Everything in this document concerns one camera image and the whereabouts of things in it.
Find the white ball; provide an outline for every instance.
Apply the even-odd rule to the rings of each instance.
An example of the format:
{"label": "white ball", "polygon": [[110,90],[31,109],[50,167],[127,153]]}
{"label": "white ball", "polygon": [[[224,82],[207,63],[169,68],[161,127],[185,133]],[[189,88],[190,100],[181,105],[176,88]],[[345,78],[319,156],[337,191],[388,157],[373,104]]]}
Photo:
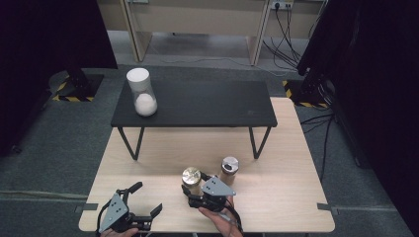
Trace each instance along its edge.
{"label": "white ball", "polygon": [[135,110],[141,116],[151,116],[157,110],[157,103],[149,94],[143,93],[136,98]]}

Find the tabletop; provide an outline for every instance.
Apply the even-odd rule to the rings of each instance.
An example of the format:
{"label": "tabletop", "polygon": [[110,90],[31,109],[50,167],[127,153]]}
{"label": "tabletop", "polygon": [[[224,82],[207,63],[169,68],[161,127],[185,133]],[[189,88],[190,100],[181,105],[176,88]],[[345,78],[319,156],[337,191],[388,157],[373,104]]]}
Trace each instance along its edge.
{"label": "tabletop", "polygon": [[[239,161],[231,187],[237,192],[235,208],[244,232],[330,232],[335,224],[328,210],[293,102],[271,98],[279,122],[272,128],[263,159],[253,159],[245,127],[152,127],[143,137],[141,159],[129,157],[118,130],[113,129],[87,203],[97,210],[84,210],[79,227],[96,229],[100,208],[116,189],[136,182],[143,187],[129,196],[127,205],[136,215],[148,215],[159,203],[163,210],[154,219],[152,232],[215,233],[212,223],[188,206],[181,189],[182,172],[190,166],[215,175],[224,157]],[[139,128],[126,129],[135,143]],[[257,127],[256,139],[265,129]]]}
{"label": "tabletop", "polygon": [[262,81],[151,81],[157,112],[139,116],[129,84],[121,91],[111,125],[276,126],[268,88]]}

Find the black table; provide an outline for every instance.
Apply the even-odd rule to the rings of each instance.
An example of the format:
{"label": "black table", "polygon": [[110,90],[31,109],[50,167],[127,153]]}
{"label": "black table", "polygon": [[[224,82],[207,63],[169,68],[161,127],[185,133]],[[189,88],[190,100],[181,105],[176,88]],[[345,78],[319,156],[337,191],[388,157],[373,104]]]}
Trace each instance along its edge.
{"label": "black table", "polygon": [[[258,159],[272,127],[278,125],[265,82],[259,81],[152,81],[157,112],[150,117],[136,113],[125,82],[111,121],[117,127],[133,160],[138,159],[146,127],[249,127],[253,156]],[[252,127],[267,128],[256,149]],[[135,152],[124,127],[141,127]]]}

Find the metal can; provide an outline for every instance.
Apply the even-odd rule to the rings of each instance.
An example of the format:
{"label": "metal can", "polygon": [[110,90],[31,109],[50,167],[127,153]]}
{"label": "metal can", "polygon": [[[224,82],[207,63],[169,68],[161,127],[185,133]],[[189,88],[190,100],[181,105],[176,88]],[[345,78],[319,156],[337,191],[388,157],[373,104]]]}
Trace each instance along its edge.
{"label": "metal can", "polygon": [[238,160],[235,157],[227,156],[222,159],[219,179],[231,186],[238,171]]}
{"label": "metal can", "polygon": [[182,173],[182,183],[187,187],[192,195],[199,195],[201,192],[201,171],[195,167],[188,167]]}

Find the power outlet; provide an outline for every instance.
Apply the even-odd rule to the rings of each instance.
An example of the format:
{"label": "power outlet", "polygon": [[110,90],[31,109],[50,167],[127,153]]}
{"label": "power outlet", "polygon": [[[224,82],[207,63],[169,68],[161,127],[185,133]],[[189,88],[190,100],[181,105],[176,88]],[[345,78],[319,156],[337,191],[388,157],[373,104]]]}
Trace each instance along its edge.
{"label": "power outlet", "polygon": [[272,1],[271,9],[277,9],[277,3],[279,4],[279,10],[291,10],[293,8],[293,0],[274,0]]}

